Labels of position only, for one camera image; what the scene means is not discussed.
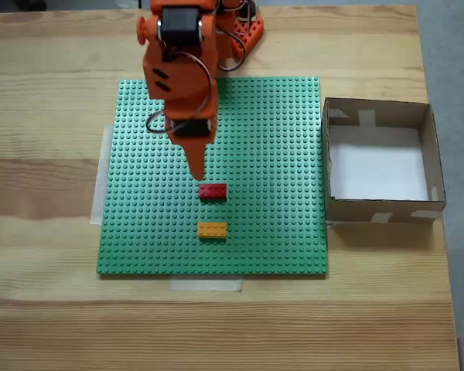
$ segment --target yellow lego brick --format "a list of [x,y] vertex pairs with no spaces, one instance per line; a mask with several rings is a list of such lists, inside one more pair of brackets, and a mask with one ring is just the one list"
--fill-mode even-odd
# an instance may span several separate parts
[[198,223],[199,238],[227,238],[227,223]]

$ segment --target wire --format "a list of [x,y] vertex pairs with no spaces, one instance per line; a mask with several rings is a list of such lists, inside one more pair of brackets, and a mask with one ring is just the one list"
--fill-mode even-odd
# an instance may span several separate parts
[[223,10],[225,12],[235,12],[236,10],[241,10],[248,2],[248,0],[243,0],[242,3],[240,3],[239,6],[236,6],[235,8],[223,8]]
[[233,67],[225,67],[225,66],[221,66],[220,64],[218,64],[218,68],[220,68],[222,71],[225,71],[225,72],[235,71],[237,68],[242,66],[242,64],[244,63],[244,60],[246,59],[246,46],[244,45],[244,41],[242,41],[241,38],[239,38],[237,35],[234,35],[231,32],[225,31],[219,25],[217,25],[217,28],[221,32],[223,32],[224,34],[230,36],[232,39],[234,39],[235,41],[237,41],[241,45],[241,48],[242,48],[242,51],[243,51],[242,52],[242,57],[239,60],[239,62],[237,62],[237,64],[235,66],[233,66]]
[[208,94],[206,95],[206,97],[204,98],[202,104],[197,108],[197,110],[187,119],[185,120],[184,122],[181,122],[180,124],[174,126],[173,128],[165,128],[165,129],[162,129],[162,130],[159,130],[159,129],[152,129],[150,127],[150,124],[160,115],[160,114],[163,114],[163,110],[160,110],[160,111],[156,111],[154,114],[152,114],[150,117],[148,117],[146,119],[146,123],[145,123],[145,126],[146,126],[146,130],[148,130],[149,133],[152,133],[152,134],[170,134],[170,133],[173,133],[175,131],[178,131],[182,128],[184,128],[185,126],[187,126],[187,124],[194,118],[196,117],[198,114],[200,114],[201,112],[203,112],[203,110],[206,108],[206,106],[208,105],[208,103],[211,101],[211,97],[213,95],[213,78],[211,77],[211,73],[210,71],[206,68],[206,66],[204,65],[203,62],[201,62],[201,60],[197,57],[197,56],[194,56],[193,54],[191,53],[188,53],[188,52],[183,52],[182,50],[171,50],[170,51],[171,54],[176,54],[176,55],[179,55],[179,56],[184,56],[185,58],[188,58],[190,60],[192,60],[194,63],[196,63],[199,67],[201,67],[201,70],[203,70],[203,72],[206,74],[206,79],[208,80]]

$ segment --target robotic arm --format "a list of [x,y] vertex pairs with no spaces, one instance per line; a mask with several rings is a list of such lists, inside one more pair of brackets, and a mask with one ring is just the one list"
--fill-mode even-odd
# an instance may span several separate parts
[[[149,41],[143,58],[149,95],[165,107],[148,117],[146,127],[181,145],[193,177],[201,180],[206,145],[217,132],[217,69],[241,66],[261,38],[263,22],[250,0],[152,0],[151,11],[138,20],[137,35],[141,45]],[[235,66],[220,65],[234,56]],[[152,128],[160,114],[163,130]]]

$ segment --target red lego brick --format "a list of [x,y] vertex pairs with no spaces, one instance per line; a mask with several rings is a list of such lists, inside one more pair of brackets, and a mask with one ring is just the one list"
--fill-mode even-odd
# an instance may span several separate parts
[[200,184],[200,199],[227,199],[227,184]]

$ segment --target open cardboard box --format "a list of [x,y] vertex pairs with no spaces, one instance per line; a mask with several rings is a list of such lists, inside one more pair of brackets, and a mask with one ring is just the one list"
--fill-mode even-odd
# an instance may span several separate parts
[[445,187],[429,104],[326,98],[322,130],[327,220],[440,216]]

